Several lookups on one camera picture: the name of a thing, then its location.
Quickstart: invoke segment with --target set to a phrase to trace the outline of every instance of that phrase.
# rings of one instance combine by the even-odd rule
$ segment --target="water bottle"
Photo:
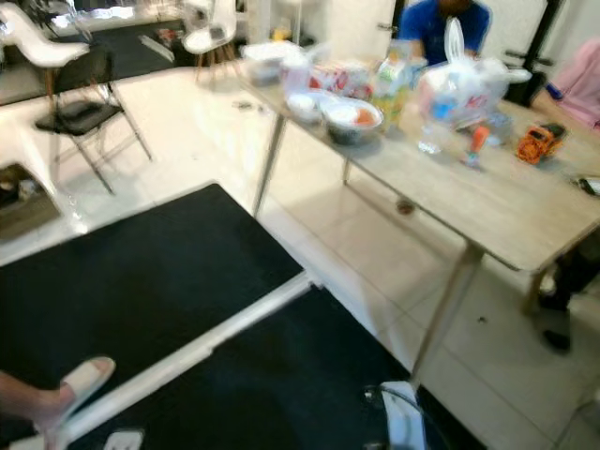
[[[458,106],[457,76],[450,74],[429,104],[426,123],[421,128],[421,140],[418,144],[422,152],[440,153],[443,143],[447,141],[452,115]]]

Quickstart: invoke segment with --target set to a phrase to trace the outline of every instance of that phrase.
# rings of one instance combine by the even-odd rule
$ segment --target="cable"
[[[450,445],[448,439],[446,438],[445,434],[442,432],[440,427],[438,427],[438,425],[435,423],[435,421],[429,415],[429,413],[427,411],[425,411],[423,408],[421,408],[418,405],[418,403],[416,403],[414,400],[412,400],[409,397],[406,397],[404,394],[399,393],[395,389],[390,389],[389,387],[385,387],[385,386],[367,386],[366,389],[372,390],[372,391],[377,390],[380,392],[386,392],[388,394],[391,394],[394,397],[404,400],[406,403],[411,405],[418,413],[420,413],[423,417],[425,417],[425,419],[431,424],[431,426],[435,429],[436,433],[438,433],[438,436],[440,436],[440,438],[442,439],[443,446],[448,450],[452,449],[452,446]]]
[[[573,421],[575,421],[576,417],[579,416],[579,414],[593,406],[596,403],[595,400],[590,400],[590,401],[586,401],[585,403],[583,403],[582,405],[579,405],[571,414],[571,417],[569,417],[569,421],[566,423],[566,425],[564,426],[564,428],[561,431],[561,434],[559,435],[558,439],[554,442],[554,445],[552,445],[553,449],[559,449],[561,445],[563,445],[563,440],[564,438],[566,438],[567,433],[569,432],[571,425],[573,424]]]

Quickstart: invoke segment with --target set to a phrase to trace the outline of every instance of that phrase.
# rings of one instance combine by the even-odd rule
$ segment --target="blue shirt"
[[[474,3],[457,16],[465,39],[465,50],[479,52],[489,26],[489,10]],[[430,66],[446,61],[444,36],[446,19],[440,14],[438,0],[422,0],[407,7],[400,17],[400,39],[420,40]]]

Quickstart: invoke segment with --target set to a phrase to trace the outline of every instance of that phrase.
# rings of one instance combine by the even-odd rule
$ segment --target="person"
[[[446,22],[460,21],[465,53],[476,56],[490,22],[489,10],[473,0],[421,0],[402,12],[399,38],[412,42],[412,55],[424,57],[430,66],[446,61]]]
[[[532,108],[567,128],[600,133],[599,94],[600,37],[595,37],[535,96]]]
[[[600,38],[586,42],[573,61],[534,97],[532,109],[567,129],[589,135],[600,147]],[[569,303],[600,272],[600,232],[562,256],[550,289],[539,293],[534,323],[544,341],[560,353],[571,350]]]
[[[86,361],[68,374],[54,390],[37,389],[0,371],[0,413],[31,421],[40,433],[12,443],[8,449],[60,450],[57,431],[63,422],[113,374],[107,357]]]

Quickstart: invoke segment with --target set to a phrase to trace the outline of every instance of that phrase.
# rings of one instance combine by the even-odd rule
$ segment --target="tile floor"
[[[196,84],[193,72],[181,68],[119,82],[155,162],[148,163],[137,144],[111,160],[104,168],[117,192],[111,197],[80,157],[70,158],[61,167],[59,196],[61,204],[74,205],[78,216],[0,242],[0,265],[210,180],[249,208],[273,114],[259,111],[256,100],[231,80],[219,82],[215,91],[203,80]],[[233,103],[240,99],[255,108],[238,111]],[[0,108],[0,139],[11,150],[0,152],[0,163],[26,155],[47,157],[48,136],[29,125],[46,108],[43,98]],[[114,124],[107,144],[126,132],[124,122]],[[352,173],[352,187],[342,186],[340,175],[339,157],[288,126],[260,221],[411,368],[463,244],[425,215],[398,217],[394,196],[359,171]],[[600,373],[594,346],[600,307],[590,297],[575,303],[574,351],[557,356],[539,343],[519,313],[527,283],[526,276],[485,260],[425,375],[426,387],[495,449],[549,449]],[[596,320],[591,320],[594,311]]]

